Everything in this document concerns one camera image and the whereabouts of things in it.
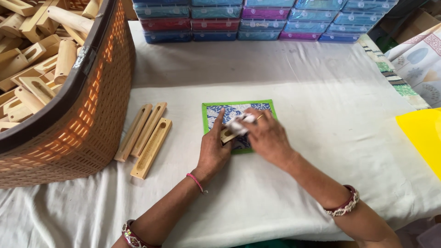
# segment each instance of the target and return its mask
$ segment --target green fabric border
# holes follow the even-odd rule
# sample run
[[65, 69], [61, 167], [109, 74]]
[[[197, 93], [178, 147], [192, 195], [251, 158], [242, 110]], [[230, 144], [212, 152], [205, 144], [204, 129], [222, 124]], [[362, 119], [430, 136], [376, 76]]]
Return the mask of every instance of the green fabric border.
[[[208, 133], [210, 129], [208, 128], [208, 119], [207, 119], [207, 107], [213, 105], [238, 105], [238, 104], [248, 104], [248, 103], [268, 103], [271, 107], [271, 112], [273, 113], [274, 118], [277, 120], [276, 111], [274, 109], [273, 101], [271, 99], [268, 100], [258, 100], [258, 101], [228, 101], [228, 102], [207, 102], [202, 103], [202, 121], [204, 122], [204, 134]], [[252, 153], [254, 150], [252, 148], [246, 149], [237, 149], [232, 150], [231, 154], [244, 154], [244, 153]]]

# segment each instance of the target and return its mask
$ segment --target woman's left hand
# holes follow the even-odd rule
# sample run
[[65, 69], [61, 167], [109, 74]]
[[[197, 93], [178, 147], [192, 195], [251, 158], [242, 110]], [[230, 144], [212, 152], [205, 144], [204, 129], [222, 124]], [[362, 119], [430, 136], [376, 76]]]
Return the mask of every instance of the woman's left hand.
[[231, 156], [234, 140], [227, 142], [224, 146], [221, 141], [224, 114], [225, 109], [221, 109], [214, 121], [213, 128], [202, 137], [198, 166], [192, 171], [201, 184], [210, 181]]

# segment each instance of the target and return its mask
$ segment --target woman's right hand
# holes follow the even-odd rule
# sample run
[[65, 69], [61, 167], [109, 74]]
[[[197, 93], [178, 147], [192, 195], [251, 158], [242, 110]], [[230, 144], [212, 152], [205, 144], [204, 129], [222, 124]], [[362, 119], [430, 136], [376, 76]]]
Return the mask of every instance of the woman's right hand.
[[291, 148], [285, 129], [274, 119], [269, 109], [261, 111], [249, 108], [245, 113], [251, 113], [258, 119], [254, 123], [239, 120], [240, 124], [249, 130], [251, 147], [266, 161], [286, 171], [287, 166], [292, 164], [299, 154]]

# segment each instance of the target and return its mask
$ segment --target yellow plastic sheet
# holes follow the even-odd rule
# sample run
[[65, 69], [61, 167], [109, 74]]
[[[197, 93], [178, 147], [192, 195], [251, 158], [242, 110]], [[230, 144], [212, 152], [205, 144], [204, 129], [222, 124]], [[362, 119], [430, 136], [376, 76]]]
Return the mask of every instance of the yellow plastic sheet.
[[441, 108], [410, 112], [396, 121], [441, 180]]

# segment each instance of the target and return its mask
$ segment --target maroon bangle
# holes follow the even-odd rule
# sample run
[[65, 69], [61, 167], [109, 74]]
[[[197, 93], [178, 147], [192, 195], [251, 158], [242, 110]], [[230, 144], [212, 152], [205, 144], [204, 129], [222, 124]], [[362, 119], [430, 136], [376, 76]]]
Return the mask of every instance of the maroon bangle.
[[340, 207], [336, 207], [333, 209], [324, 209], [327, 214], [333, 217], [343, 216], [351, 212], [360, 200], [360, 194], [354, 187], [350, 185], [344, 185], [344, 187], [351, 192], [351, 197], [349, 197], [349, 199]]
[[142, 241], [136, 234], [130, 230], [130, 225], [135, 220], [128, 220], [123, 225], [123, 229], [121, 230], [123, 233], [124, 238], [126, 239], [127, 244], [129, 244], [132, 248], [161, 248], [162, 245], [154, 246], [149, 245], [146, 242]]

